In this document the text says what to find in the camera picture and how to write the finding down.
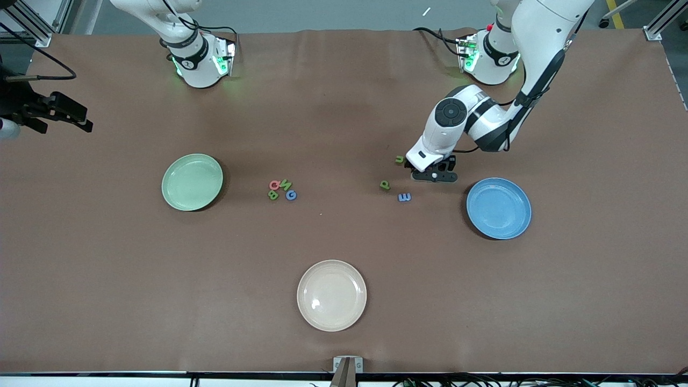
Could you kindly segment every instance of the plate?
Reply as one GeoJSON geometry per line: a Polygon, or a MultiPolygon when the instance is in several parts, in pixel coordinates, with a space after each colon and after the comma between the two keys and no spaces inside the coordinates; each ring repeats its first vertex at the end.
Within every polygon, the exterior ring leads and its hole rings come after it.
{"type": "Polygon", "coordinates": [[[530,224],[528,196],[521,187],[503,178],[477,182],[466,199],[466,209],[475,227],[490,238],[516,238],[530,224]]]}
{"type": "Polygon", "coordinates": [[[361,274],[352,265],[326,260],[301,277],[297,304],[308,324],[325,332],[343,331],[363,314],[368,294],[361,274]]]}
{"type": "Polygon", "coordinates": [[[189,154],[175,161],[162,177],[162,197],[180,211],[209,205],[222,188],[222,168],[206,154],[189,154]]]}

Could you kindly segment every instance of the blue plate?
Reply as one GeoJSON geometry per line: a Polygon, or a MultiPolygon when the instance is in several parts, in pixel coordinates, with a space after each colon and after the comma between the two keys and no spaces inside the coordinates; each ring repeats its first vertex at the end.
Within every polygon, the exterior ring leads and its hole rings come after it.
{"type": "Polygon", "coordinates": [[[530,201],[521,187],[503,178],[477,182],[466,199],[471,222],[490,238],[511,239],[530,224],[530,201]]]}

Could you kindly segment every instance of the green plate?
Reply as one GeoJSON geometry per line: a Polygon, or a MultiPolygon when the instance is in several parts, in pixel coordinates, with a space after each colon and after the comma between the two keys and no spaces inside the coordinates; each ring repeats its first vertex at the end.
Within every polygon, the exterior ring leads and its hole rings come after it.
{"type": "Polygon", "coordinates": [[[222,168],[205,154],[189,154],[175,161],[162,177],[162,197],[180,211],[209,205],[222,188],[222,168]]]}

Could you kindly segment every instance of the brown table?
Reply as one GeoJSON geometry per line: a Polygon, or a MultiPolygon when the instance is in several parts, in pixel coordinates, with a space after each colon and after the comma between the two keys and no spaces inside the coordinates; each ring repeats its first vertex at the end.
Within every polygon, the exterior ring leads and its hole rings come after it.
{"type": "MultiPolygon", "coordinates": [[[[394,164],[470,82],[418,32],[246,35],[236,77],[209,90],[183,84],[156,36],[56,36],[50,52],[78,79],[35,88],[95,125],[0,145],[1,371],[320,370],[341,354],[376,372],[685,365],[687,115],[640,30],[582,32],[512,151],[459,156],[454,185],[394,164]],[[228,184],[184,213],[160,179],[193,152],[228,184]],[[489,176],[533,204],[515,240],[468,225],[467,190],[489,176]],[[296,201],[268,199],[282,178],[296,201]],[[369,291],[339,333],[295,300],[325,259],[369,291]]],[[[38,55],[31,71],[59,69],[38,55]]],[[[521,81],[487,89],[509,101],[521,81]]]]}

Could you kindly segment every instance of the plate rim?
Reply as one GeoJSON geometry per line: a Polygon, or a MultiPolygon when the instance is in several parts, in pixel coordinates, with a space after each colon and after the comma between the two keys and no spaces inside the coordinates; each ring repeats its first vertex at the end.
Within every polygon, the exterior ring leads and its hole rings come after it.
{"type": "Polygon", "coordinates": [[[363,275],[361,275],[361,272],[354,267],[354,265],[350,264],[349,262],[345,262],[342,260],[322,260],[320,262],[316,262],[311,267],[309,267],[305,272],[303,272],[303,275],[301,276],[301,279],[299,280],[299,285],[297,286],[297,306],[299,308],[299,312],[301,313],[301,316],[303,319],[313,328],[323,331],[323,332],[339,332],[339,331],[344,331],[345,329],[351,328],[355,323],[359,321],[361,316],[363,315],[363,312],[365,312],[365,307],[368,304],[368,287],[365,284],[365,279],[363,278],[363,275]],[[304,311],[303,311],[303,303],[301,302],[301,298],[299,297],[301,294],[301,285],[303,284],[303,279],[308,275],[309,272],[315,270],[318,266],[321,266],[326,263],[337,263],[337,264],[342,264],[344,266],[348,266],[349,268],[353,269],[354,272],[358,275],[358,277],[361,279],[361,288],[363,289],[363,308],[361,308],[361,312],[356,316],[353,322],[351,324],[348,324],[347,326],[344,326],[343,328],[337,328],[337,329],[325,329],[320,326],[315,326],[313,323],[306,317],[304,311]]]}
{"type": "Polygon", "coordinates": [[[210,156],[210,155],[203,154],[203,153],[192,153],[192,154],[184,155],[184,156],[178,158],[177,160],[174,160],[174,162],[173,162],[172,164],[170,164],[169,167],[167,167],[167,169],[165,170],[165,173],[162,175],[162,182],[160,183],[160,191],[162,192],[162,198],[165,200],[165,202],[166,202],[170,207],[172,207],[172,208],[174,208],[174,209],[176,209],[176,210],[179,210],[179,211],[197,211],[197,210],[202,209],[202,208],[204,208],[205,206],[207,206],[207,205],[209,205],[209,204],[212,203],[212,201],[217,197],[217,195],[219,195],[219,192],[222,190],[222,185],[223,185],[223,184],[224,184],[224,172],[222,171],[222,166],[219,164],[219,162],[218,162],[214,157],[212,157],[212,156],[210,156]],[[193,156],[201,156],[202,158],[205,158],[205,159],[207,159],[207,160],[208,160],[208,159],[209,159],[209,160],[212,160],[211,163],[215,164],[215,165],[217,166],[217,168],[219,169],[220,184],[219,184],[219,187],[217,188],[217,192],[215,192],[215,194],[213,195],[213,198],[211,198],[209,202],[207,202],[206,204],[202,205],[201,207],[198,207],[198,208],[179,208],[177,205],[173,204],[173,203],[169,200],[169,198],[167,197],[167,195],[165,194],[165,181],[167,181],[168,176],[169,176],[169,172],[172,170],[172,168],[173,168],[175,165],[177,165],[180,161],[184,160],[185,158],[190,158],[190,157],[193,157],[193,156]]]}
{"type": "Polygon", "coordinates": [[[476,228],[478,231],[480,231],[483,235],[486,235],[486,236],[488,236],[488,237],[490,237],[490,238],[492,238],[492,239],[496,239],[496,240],[510,240],[510,239],[513,239],[513,238],[516,238],[516,237],[520,236],[522,233],[526,232],[526,230],[527,230],[528,227],[530,226],[530,221],[533,219],[533,208],[532,208],[531,205],[530,205],[530,198],[528,198],[528,195],[526,195],[526,192],[525,192],[518,184],[516,184],[515,182],[513,182],[513,181],[511,181],[511,180],[509,180],[509,179],[497,178],[497,177],[493,177],[493,178],[484,178],[484,179],[482,179],[482,180],[476,182],[476,183],[471,187],[471,190],[469,191],[469,194],[466,196],[466,212],[468,213],[468,216],[469,216],[469,219],[471,220],[471,223],[473,224],[473,226],[475,226],[475,228],[476,228]],[[525,222],[525,223],[526,223],[526,226],[525,226],[522,230],[520,230],[518,233],[516,233],[516,235],[509,236],[509,237],[492,236],[492,235],[486,233],[483,229],[481,229],[481,228],[476,224],[475,219],[473,219],[473,216],[471,216],[471,212],[469,211],[469,203],[471,202],[471,197],[477,195],[476,187],[478,187],[478,186],[480,185],[480,183],[484,183],[484,182],[489,181],[489,180],[497,180],[497,181],[500,181],[500,182],[507,182],[507,183],[511,184],[512,186],[516,187],[516,188],[518,189],[518,191],[521,193],[521,195],[523,195],[523,198],[525,198],[525,200],[524,200],[525,208],[527,208],[527,210],[528,210],[528,217],[527,217],[527,219],[526,219],[527,222],[525,222]]]}

